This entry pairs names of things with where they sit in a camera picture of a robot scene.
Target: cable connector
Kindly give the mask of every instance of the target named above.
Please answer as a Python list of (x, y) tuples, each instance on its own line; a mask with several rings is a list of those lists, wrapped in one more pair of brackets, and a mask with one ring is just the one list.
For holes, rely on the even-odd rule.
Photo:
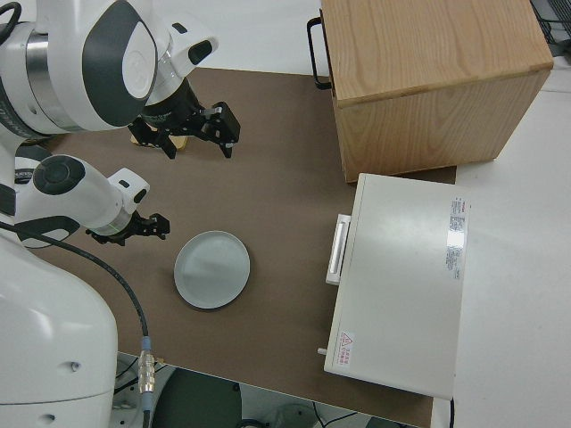
[(139, 392), (143, 411), (153, 411), (154, 356), (151, 353), (151, 338), (143, 337), (141, 357), (139, 357)]
[(139, 358), (139, 392), (154, 391), (154, 357), (150, 350), (143, 350)]

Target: brown table mat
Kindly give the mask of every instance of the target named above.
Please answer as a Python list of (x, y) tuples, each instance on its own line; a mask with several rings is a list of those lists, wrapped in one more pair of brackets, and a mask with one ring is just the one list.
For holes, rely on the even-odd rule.
[[(155, 354), (209, 375), (428, 426), (432, 399), (328, 374), (326, 347), (336, 287), (325, 283), (338, 213), (351, 214), (355, 186), (343, 181), (329, 92), (311, 77), (196, 70), (203, 104), (226, 101), (242, 124), (232, 160), (212, 143), (191, 139), (176, 160), (134, 146), (127, 130), (65, 136), (52, 144), (106, 176), (133, 169), (151, 185), (140, 213), (171, 222), (166, 241), (133, 237), (125, 248), (82, 232), (68, 242), (110, 262), (132, 284), (148, 316)], [(451, 182), (454, 169), (428, 179)], [(173, 267), (193, 236), (227, 231), (244, 242), (252, 268), (242, 294), (204, 311), (177, 293)], [(42, 258), (93, 285), (117, 319), (119, 348), (137, 354), (140, 329), (121, 288), (91, 263), (57, 249)]]

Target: ceramic plate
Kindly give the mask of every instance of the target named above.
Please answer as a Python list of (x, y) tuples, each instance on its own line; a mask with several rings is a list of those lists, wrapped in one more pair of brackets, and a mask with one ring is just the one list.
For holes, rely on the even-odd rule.
[(215, 309), (229, 304), (244, 289), (250, 257), (242, 242), (227, 232), (195, 236), (175, 263), (178, 292), (193, 306)]

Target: wooden drawer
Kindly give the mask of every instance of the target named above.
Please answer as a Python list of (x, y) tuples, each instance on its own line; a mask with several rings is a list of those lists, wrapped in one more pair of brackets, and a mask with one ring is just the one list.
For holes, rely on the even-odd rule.
[(322, 0), (347, 182), (498, 156), (552, 68), (527, 0)]

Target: warning label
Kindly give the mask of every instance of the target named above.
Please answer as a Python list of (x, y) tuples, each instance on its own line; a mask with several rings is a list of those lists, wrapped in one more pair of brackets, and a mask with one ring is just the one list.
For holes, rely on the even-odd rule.
[(354, 333), (339, 333), (339, 339), (337, 340), (337, 359), (335, 361), (338, 366), (348, 367), (351, 364), (351, 354), (354, 342)]

